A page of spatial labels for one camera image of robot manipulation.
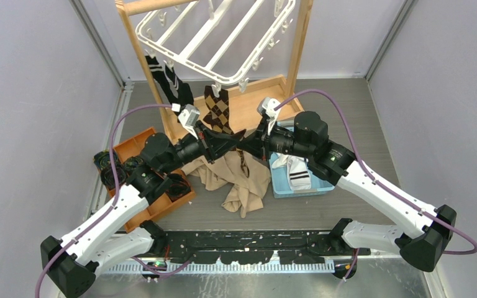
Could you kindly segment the brown argyle sock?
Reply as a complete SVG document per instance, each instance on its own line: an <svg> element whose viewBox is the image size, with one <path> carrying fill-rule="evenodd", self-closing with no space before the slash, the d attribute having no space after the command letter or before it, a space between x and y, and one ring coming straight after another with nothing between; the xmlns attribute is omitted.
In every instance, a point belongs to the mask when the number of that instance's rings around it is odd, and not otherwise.
<svg viewBox="0 0 477 298"><path fill-rule="evenodd" d="M245 133L247 132L246 129L240 130L239 132L235 132L234 135L237 135L235 137L237 140L241 141L244 138ZM250 177L250 168L247 165L247 162L245 160L245 154L244 151L239 147L236 146L235 150L238 152L238 156L240 158L240 169L242 170L242 173L245 175L246 178Z"/></svg>
<svg viewBox="0 0 477 298"><path fill-rule="evenodd" d="M223 132L229 135L234 134L230 127L230 107L229 93L226 89L221 89L216 96L211 86L204 88L204 102L208 108L208 113L203 121L211 126L216 132Z"/></svg>

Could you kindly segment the black white-striped sock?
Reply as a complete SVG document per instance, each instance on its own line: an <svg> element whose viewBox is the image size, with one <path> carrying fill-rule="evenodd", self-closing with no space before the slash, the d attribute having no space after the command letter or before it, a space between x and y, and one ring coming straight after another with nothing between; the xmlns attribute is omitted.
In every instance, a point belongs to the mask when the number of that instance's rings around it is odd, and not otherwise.
<svg viewBox="0 0 477 298"><path fill-rule="evenodd" d="M158 62L157 58L155 56L145 55L145 59L154 80L160 85L161 90L165 94L168 102L170 104L180 104L178 98L171 90L171 86L168 82L168 79L166 78L164 68Z"/></svg>
<svg viewBox="0 0 477 298"><path fill-rule="evenodd" d="M193 105L194 97L189 84L183 82L178 77L173 66L165 66L165 76L172 85L171 89L174 88L176 90L176 95L167 95L170 103L179 104L181 106L185 106L188 104Z"/></svg>

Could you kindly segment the white plastic clip hanger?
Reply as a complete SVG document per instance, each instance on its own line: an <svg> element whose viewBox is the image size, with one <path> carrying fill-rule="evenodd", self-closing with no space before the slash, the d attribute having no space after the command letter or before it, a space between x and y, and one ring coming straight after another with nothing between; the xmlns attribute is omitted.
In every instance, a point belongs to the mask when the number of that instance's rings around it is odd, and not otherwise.
<svg viewBox="0 0 477 298"><path fill-rule="evenodd" d="M295 1L190 1L146 13L135 35L146 54L211 80L215 93L227 86L243 93L295 7Z"/></svg>

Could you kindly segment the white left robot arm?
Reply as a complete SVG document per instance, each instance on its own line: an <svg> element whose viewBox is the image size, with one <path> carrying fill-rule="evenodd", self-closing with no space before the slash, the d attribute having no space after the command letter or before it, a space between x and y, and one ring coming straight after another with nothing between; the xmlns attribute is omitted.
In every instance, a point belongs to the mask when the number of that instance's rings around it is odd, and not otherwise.
<svg viewBox="0 0 477 298"><path fill-rule="evenodd" d="M164 133L149 136L139 154L142 163L110 203L63 237L48 236L41 242L42 275L49 276L66 297L80 297L105 269L142 253L160 256L166 241L150 223L116 240L110 237L170 188L170 173L200 157L219 159L236 148L244 134L244 130L215 132L201 125L176 144Z"/></svg>

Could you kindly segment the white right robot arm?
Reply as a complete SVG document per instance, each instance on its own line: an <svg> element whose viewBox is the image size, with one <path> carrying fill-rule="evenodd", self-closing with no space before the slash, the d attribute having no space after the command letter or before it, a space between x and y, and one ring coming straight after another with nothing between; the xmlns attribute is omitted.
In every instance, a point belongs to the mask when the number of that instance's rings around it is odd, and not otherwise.
<svg viewBox="0 0 477 298"><path fill-rule="evenodd" d="M422 203L359 163L354 152L329 139L327 123L315 112L300 112L292 130L264 115L238 147L259 159L272 153L304 158L308 172L358 196L393 221L376 225L340 219L328 234L330 248L338 255L357 248L387 251L432 272L452 239L454 209Z"/></svg>

